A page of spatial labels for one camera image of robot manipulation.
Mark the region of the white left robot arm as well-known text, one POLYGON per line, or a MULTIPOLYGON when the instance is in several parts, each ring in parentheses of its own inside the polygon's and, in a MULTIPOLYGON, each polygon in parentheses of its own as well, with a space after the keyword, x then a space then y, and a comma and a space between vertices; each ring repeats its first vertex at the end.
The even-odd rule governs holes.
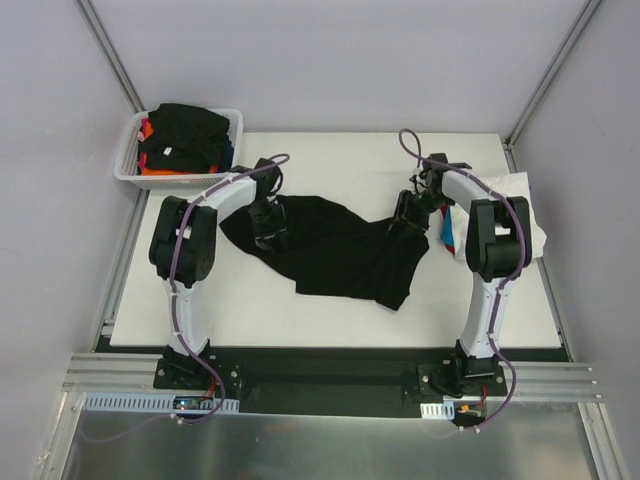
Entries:
POLYGON ((217 229, 245 209, 250 237, 267 252, 280 253, 287 239, 284 207, 276 200, 290 156, 261 158, 254 168, 232 168, 222 180, 188 198, 168 196, 159 210, 149 261, 169 302, 171 337, 156 367, 156 389, 218 387, 208 350, 210 333, 202 283, 213 269, 217 229))

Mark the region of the white plastic laundry basket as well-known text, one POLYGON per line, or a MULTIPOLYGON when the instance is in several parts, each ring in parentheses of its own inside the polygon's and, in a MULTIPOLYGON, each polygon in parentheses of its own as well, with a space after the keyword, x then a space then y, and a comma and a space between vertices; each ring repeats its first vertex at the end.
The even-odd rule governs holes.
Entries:
MULTIPOLYGON (((231 145, 231 167, 239 164, 241 157, 244 118, 240 110, 232 108, 213 108, 214 112, 230 121, 227 136, 231 145)), ((205 188, 220 181, 225 172, 208 174, 163 174, 142 175, 138 171, 140 144, 139 132, 144 120, 148 119, 148 111, 136 113, 129 121, 121 136, 114 163, 114 176, 122 181, 131 182, 144 190, 154 189, 195 189, 205 188)))

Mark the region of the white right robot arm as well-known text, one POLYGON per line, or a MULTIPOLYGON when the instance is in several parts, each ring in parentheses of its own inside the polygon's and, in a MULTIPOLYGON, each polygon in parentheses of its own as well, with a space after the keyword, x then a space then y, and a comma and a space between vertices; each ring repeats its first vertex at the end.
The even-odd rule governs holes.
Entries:
POLYGON ((430 215, 445 206, 468 215, 465 260, 473 283, 467 320, 449 363, 427 375, 431 389, 460 398, 498 374, 506 303, 532 259, 529 202, 497 192, 469 165, 450 163, 442 153, 420 157, 410 182, 399 194, 391 234, 426 232, 430 215))

